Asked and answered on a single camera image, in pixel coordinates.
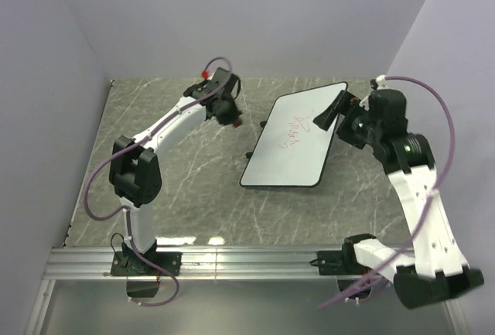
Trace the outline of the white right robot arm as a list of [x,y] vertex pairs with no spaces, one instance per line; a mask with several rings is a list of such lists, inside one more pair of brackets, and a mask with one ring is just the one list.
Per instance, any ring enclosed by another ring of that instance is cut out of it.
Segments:
[[358,299],[376,277],[393,284],[403,306],[416,309],[456,299],[484,283],[483,273],[469,266],[456,243],[439,194],[435,160],[425,136],[408,132],[407,101],[392,89],[373,91],[359,99],[341,91],[313,120],[329,130],[343,116],[336,134],[357,149],[369,145],[401,203],[411,237],[405,249],[393,250],[372,234],[344,240],[337,259],[320,251],[312,265],[321,275],[341,269],[360,280],[341,289],[340,298]]

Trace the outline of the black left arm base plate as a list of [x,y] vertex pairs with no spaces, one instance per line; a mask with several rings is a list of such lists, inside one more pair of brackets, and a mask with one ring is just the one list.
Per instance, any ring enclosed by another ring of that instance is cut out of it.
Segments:
[[[147,259],[153,265],[159,266],[174,276],[177,276],[181,267],[182,254],[177,251],[157,252],[155,255],[147,257]],[[110,276],[114,277],[153,276],[161,274],[161,271],[142,261],[133,251],[128,254],[117,251],[114,254],[110,270]]]

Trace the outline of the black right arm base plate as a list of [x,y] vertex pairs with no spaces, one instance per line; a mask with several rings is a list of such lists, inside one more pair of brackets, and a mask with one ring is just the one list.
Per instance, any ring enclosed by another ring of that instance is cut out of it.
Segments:
[[322,250],[316,252],[316,258],[309,262],[318,268],[319,275],[364,275],[371,271],[357,262],[354,252],[343,250]]

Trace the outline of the white whiteboard black frame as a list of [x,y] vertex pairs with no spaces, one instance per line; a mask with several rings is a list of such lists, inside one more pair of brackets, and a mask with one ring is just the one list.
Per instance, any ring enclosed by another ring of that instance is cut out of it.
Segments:
[[278,97],[247,161],[240,185],[317,186],[323,177],[336,124],[325,131],[313,119],[347,87],[346,82],[339,82]]

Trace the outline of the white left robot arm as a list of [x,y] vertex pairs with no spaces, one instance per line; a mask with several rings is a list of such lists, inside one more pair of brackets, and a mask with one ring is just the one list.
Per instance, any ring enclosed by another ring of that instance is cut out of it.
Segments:
[[157,246],[153,230],[152,203],[162,188],[160,160],[193,129],[212,118],[219,125],[242,124],[235,100],[241,79],[219,67],[210,79],[188,87],[178,103],[159,121],[132,138],[115,140],[113,153],[127,152],[111,161],[109,181],[125,214],[122,251],[139,275],[156,266]]

